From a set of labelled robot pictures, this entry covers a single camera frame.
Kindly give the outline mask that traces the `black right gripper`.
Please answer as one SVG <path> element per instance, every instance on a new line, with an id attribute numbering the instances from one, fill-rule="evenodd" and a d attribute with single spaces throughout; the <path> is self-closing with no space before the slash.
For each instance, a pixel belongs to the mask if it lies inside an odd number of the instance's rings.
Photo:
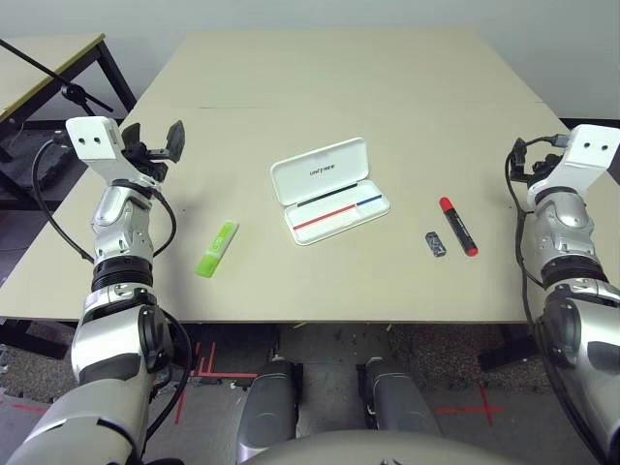
<path id="1" fill-rule="evenodd" d="M 561 160 L 562 156 L 547 154 L 543 161 L 537 161 L 534 163 L 532 165 L 533 173 L 529 178 L 529 184 L 534 185 L 544 179 L 547 179 Z"/>

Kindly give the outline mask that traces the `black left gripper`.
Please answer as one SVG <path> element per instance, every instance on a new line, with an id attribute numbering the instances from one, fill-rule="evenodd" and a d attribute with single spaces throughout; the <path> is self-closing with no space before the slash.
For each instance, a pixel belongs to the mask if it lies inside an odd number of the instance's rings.
<path id="1" fill-rule="evenodd" d="M 164 181 L 169 167 L 164 163 L 171 160 L 174 163 L 180 161 L 185 146 L 185 129 L 183 122 L 177 120 L 169 127 L 167 145 L 163 149 L 148 149 L 140 141 L 140 124 L 133 123 L 125 127 L 121 133 L 124 143 L 123 151 L 126 159 L 139 172 L 156 181 Z"/>

